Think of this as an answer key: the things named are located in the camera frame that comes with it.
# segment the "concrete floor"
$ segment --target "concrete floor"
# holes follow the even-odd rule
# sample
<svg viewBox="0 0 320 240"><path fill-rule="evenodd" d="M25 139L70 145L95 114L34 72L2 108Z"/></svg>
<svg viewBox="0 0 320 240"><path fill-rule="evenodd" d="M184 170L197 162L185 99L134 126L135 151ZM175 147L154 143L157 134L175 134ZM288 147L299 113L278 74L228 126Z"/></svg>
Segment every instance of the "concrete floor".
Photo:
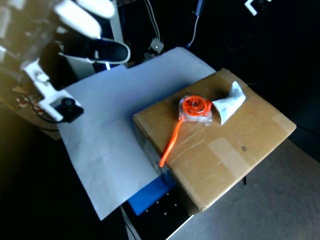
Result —
<svg viewBox="0 0 320 240"><path fill-rule="evenodd" d="M320 239L320 163L283 142L171 240Z"/></svg>

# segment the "table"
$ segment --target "table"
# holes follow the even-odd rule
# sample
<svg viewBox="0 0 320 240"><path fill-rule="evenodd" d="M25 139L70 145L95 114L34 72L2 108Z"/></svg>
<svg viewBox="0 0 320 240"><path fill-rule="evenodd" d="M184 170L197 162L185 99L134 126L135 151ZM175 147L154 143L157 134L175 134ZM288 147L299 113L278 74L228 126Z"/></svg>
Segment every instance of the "table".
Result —
<svg viewBox="0 0 320 240"><path fill-rule="evenodd" d="M100 220L158 177L137 142L132 116L214 72L177 47L136 67L120 65L66 88L84 114L58 128Z"/></svg>

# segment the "brown cardboard box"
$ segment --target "brown cardboard box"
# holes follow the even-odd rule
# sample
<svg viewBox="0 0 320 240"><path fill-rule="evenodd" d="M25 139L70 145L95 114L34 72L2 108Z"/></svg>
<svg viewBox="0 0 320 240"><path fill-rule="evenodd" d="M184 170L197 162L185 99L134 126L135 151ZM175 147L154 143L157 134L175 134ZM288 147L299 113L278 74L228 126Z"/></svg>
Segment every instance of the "brown cardboard box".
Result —
<svg viewBox="0 0 320 240"><path fill-rule="evenodd" d="M222 126L215 110L211 126L184 122L166 162L198 211L210 207L245 177L296 129L296 125L226 69L133 117L138 141L159 171L160 156L178 122L179 100L189 93L211 101L225 98L233 81L240 84L247 97L243 105Z"/></svg>

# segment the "box top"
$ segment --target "box top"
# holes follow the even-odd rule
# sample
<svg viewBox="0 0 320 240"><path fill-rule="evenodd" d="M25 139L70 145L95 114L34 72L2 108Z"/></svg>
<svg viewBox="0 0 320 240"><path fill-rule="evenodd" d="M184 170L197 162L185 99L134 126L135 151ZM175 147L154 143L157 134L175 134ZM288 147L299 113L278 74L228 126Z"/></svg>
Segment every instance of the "box top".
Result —
<svg viewBox="0 0 320 240"><path fill-rule="evenodd" d="M202 211L246 176L296 129L296 125L226 69L150 106L133 118L162 156L178 122L180 99L190 93L210 101L225 98L233 81L240 84L246 95L243 105L222 126L214 107L211 126L184 122L166 161Z"/></svg>

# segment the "white cable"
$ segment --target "white cable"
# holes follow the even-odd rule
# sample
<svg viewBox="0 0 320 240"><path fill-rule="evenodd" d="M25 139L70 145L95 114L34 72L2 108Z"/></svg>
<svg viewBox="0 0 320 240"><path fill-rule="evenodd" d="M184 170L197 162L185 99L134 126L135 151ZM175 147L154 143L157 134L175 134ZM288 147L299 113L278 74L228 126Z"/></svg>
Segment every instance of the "white cable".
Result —
<svg viewBox="0 0 320 240"><path fill-rule="evenodd" d="M154 21L153 21L153 19L152 19L152 16L151 16L151 13L150 13L150 10L149 10L149 6L148 6L146 0L144 0L144 3L145 3L145 6L146 6L146 9L148 10L149 17L150 17L152 26L153 26L154 31L155 31L156 38L159 39L158 32L157 32L156 26L155 26L155 24L154 24Z"/></svg>
<svg viewBox="0 0 320 240"><path fill-rule="evenodd" d="M193 38L192 38L191 42L189 42L189 43L186 45L187 48L189 48L189 47L191 46L191 44L194 42L194 40L195 40L196 31L197 31L197 24L198 24L199 17L200 17L200 16L197 16L197 17L196 17L195 24L194 24Z"/></svg>
<svg viewBox="0 0 320 240"><path fill-rule="evenodd" d="M153 17L153 20L154 20L154 24L155 24L156 30L157 30L157 32L158 32L158 39L159 39L159 41L160 41L160 31L159 31L158 24L157 24L155 15L154 15L154 10L152 9L152 6L151 6L150 1L149 1L149 0L145 0L145 1L147 1L147 3L148 3L149 6L150 6L150 10L151 10L151 13L152 13L152 17Z"/></svg>

